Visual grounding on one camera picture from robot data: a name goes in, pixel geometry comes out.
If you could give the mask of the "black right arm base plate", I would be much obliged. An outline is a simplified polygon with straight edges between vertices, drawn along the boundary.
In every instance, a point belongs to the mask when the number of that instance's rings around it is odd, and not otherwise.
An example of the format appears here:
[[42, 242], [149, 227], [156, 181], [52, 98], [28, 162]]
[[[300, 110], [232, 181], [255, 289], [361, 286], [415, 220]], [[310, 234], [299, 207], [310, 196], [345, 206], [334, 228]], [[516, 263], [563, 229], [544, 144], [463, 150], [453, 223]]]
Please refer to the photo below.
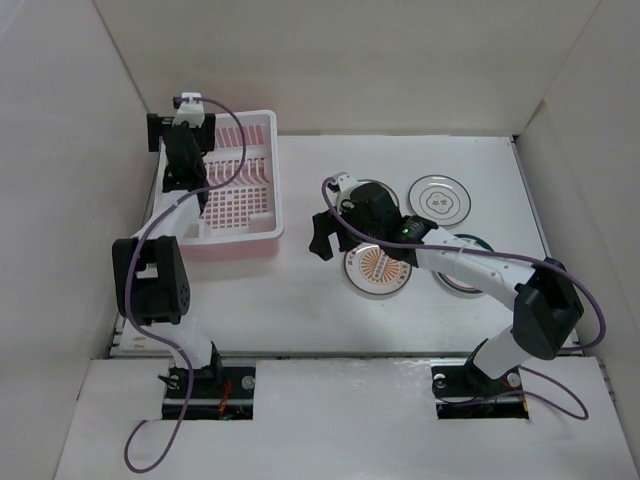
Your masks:
[[529, 418], [517, 367], [498, 379], [472, 365], [436, 365], [431, 372], [439, 420]]

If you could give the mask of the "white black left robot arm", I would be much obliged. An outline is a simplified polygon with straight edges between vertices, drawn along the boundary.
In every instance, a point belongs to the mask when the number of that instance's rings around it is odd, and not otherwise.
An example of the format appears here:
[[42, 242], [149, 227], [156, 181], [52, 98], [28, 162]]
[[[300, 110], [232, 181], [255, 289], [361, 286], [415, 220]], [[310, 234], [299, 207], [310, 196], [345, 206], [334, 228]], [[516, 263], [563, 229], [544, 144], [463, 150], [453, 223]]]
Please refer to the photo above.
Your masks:
[[171, 388], [217, 394], [224, 374], [215, 345], [189, 318], [191, 289], [179, 243], [204, 212], [210, 183], [204, 157], [215, 147], [212, 113], [146, 118], [148, 148], [161, 156], [154, 210], [144, 226], [112, 245], [119, 313], [138, 332], [168, 347]]

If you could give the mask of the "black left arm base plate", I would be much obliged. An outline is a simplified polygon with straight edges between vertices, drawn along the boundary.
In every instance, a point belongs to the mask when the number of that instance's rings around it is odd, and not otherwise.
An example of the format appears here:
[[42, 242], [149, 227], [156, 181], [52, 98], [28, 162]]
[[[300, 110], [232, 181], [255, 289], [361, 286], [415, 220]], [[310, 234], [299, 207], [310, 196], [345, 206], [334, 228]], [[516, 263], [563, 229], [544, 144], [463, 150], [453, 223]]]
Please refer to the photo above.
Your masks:
[[[207, 369], [196, 370], [185, 420], [244, 421], [254, 413], [256, 369], [253, 366], [227, 366], [213, 377]], [[187, 393], [187, 371], [171, 367], [158, 378], [165, 384], [161, 407], [163, 420], [177, 420]]]

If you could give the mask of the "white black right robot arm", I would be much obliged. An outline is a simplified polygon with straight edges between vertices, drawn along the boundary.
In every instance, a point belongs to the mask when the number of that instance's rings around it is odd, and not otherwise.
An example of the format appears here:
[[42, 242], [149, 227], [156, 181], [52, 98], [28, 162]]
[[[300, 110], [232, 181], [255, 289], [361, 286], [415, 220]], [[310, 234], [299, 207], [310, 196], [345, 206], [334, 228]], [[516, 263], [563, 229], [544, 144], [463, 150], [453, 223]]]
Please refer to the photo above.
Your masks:
[[475, 247], [433, 221], [401, 214], [380, 184], [346, 173], [325, 179], [321, 192], [336, 196], [312, 218], [309, 250], [321, 259], [333, 256], [331, 235], [343, 252], [374, 244], [415, 269], [473, 286], [511, 311], [510, 326], [482, 341], [463, 365], [434, 369], [433, 390], [443, 400], [492, 397], [522, 363], [555, 359], [584, 313], [564, 266], [553, 258], [513, 258]]

